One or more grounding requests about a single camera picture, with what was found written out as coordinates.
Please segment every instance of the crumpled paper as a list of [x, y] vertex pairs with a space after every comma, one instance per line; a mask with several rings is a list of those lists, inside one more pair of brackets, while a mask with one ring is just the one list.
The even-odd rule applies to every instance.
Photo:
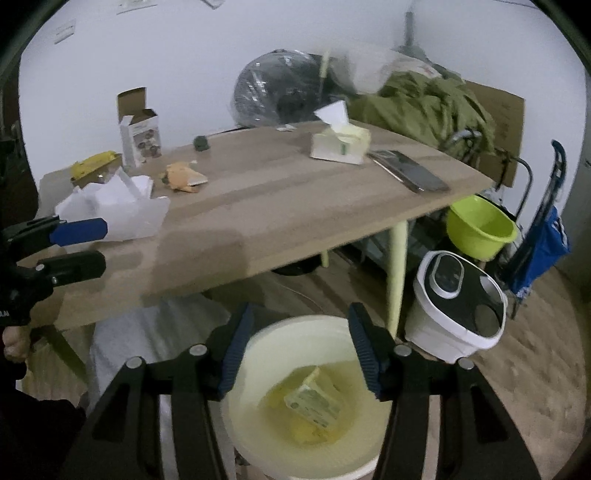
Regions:
[[119, 168], [105, 184], [76, 187], [56, 206], [56, 215], [67, 222], [102, 218], [108, 233], [102, 241], [123, 241], [155, 235], [170, 207], [168, 197], [150, 198], [154, 181], [130, 177]]

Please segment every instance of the cardboard box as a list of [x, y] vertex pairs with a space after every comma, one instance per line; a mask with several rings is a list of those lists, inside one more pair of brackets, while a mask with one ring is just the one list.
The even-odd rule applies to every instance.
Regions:
[[[466, 84], [496, 122], [495, 146], [507, 150], [513, 157], [519, 157], [523, 137], [525, 100], [512, 93], [478, 83], [466, 82]], [[483, 154], [480, 156], [478, 170], [494, 181], [500, 181], [503, 173], [503, 159], [496, 155]], [[517, 162], [512, 161], [503, 185], [513, 186], [516, 171]]]
[[139, 167], [162, 155], [158, 115], [146, 108], [146, 88], [127, 90], [117, 96], [119, 129], [123, 141], [123, 163]]

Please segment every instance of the wall outlet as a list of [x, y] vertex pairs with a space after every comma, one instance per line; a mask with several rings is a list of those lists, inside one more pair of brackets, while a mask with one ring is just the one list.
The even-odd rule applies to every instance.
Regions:
[[140, 8], [148, 8], [158, 5], [155, 0], [123, 0], [117, 4], [117, 15]]
[[61, 41], [64, 41], [68, 37], [71, 37], [74, 34], [74, 29], [76, 28], [76, 20], [70, 20], [68, 23], [64, 23], [61, 27], [56, 28], [56, 34], [53, 38], [53, 43], [58, 44]]

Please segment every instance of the white cloth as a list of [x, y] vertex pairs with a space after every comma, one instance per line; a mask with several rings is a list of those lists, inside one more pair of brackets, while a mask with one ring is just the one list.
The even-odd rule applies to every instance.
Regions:
[[[136, 309], [97, 323], [86, 365], [89, 412], [127, 359], [141, 356], [150, 364], [175, 358], [195, 343], [203, 343], [215, 327], [228, 321], [229, 316], [220, 304], [195, 294], [161, 300], [154, 307]], [[235, 480], [234, 448], [222, 423], [220, 404], [209, 402], [209, 410], [228, 478]], [[168, 426], [160, 437], [163, 453], [168, 452], [163, 455], [164, 477], [176, 479], [178, 473], [171, 453], [174, 442], [170, 429], [170, 396], [161, 397], [160, 422]]]

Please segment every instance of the white tissue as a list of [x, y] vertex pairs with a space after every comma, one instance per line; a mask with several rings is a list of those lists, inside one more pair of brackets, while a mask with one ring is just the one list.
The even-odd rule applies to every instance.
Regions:
[[347, 104], [344, 100], [319, 108], [314, 114], [325, 124], [329, 124], [335, 132], [341, 130], [345, 125], [349, 125]]
[[105, 184], [76, 187], [56, 206], [67, 222], [102, 218], [108, 233], [103, 241], [123, 241], [155, 235], [170, 206], [168, 197], [151, 199], [154, 181], [148, 176], [129, 177], [120, 168]]

